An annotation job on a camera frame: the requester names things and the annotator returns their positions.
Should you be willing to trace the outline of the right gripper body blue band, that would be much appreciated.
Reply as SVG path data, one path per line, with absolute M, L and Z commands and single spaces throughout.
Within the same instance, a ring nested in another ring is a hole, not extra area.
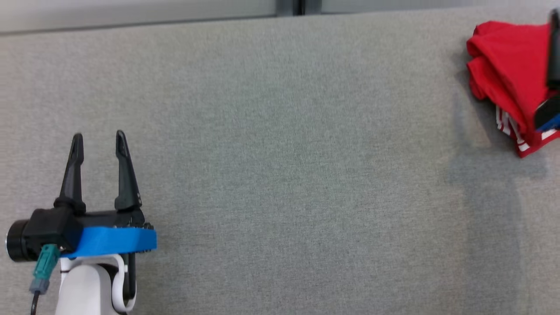
M 560 131 L 560 94 L 556 94 L 538 106 L 535 112 L 535 130 Z

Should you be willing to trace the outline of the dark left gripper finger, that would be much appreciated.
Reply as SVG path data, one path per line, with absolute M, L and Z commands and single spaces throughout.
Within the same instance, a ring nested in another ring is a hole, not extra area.
M 142 207 L 141 195 L 133 168 L 126 135 L 118 130 L 115 136 L 115 155 L 119 163 L 119 192 L 115 198 L 115 210 L 132 211 Z
M 81 165 L 83 161 L 83 135 L 76 133 L 72 138 L 60 194 L 53 203 L 54 207 L 71 209 L 74 215 L 86 213 L 86 205 L 82 200 L 81 185 Z

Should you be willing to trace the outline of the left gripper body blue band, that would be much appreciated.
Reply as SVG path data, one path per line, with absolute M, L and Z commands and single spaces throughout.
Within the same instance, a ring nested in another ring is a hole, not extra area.
M 113 303 L 135 303 L 136 254 L 158 247 L 154 227 L 146 222 L 142 210 L 124 213 L 100 211 L 77 217 L 84 226 L 78 249 L 63 256 L 63 275 L 90 259 L 114 258 L 116 271 L 110 272 Z

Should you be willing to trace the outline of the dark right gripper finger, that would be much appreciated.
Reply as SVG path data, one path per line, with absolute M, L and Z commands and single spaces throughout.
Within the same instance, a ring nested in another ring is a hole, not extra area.
M 560 90 L 560 10 L 551 10 L 549 16 L 547 86 Z

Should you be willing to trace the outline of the red shorts white stripe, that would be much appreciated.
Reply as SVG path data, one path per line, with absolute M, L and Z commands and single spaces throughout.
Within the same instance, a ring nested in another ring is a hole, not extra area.
M 538 151 L 548 143 L 560 138 L 560 131 L 549 130 L 540 134 L 541 141 L 535 146 L 530 146 L 528 142 L 524 140 L 521 136 L 518 124 L 510 117 L 510 115 L 499 108 L 496 107 L 496 123 L 497 128 L 508 135 L 516 145 L 517 154 L 520 158 L 529 156 L 530 154 Z

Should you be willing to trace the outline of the red jersey white sleeves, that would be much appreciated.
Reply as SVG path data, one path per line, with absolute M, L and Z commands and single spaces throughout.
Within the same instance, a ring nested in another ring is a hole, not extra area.
M 488 21 L 466 43 L 472 93 L 510 114 L 523 133 L 536 131 L 536 108 L 548 96 L 549 35 L 548 24 Z

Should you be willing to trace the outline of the grey aluminium partition post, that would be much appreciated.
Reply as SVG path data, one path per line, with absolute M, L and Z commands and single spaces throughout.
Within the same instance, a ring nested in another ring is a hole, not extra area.
M 322 0 L 274 0 L 276 16 L 306 16 L 322 14 Z

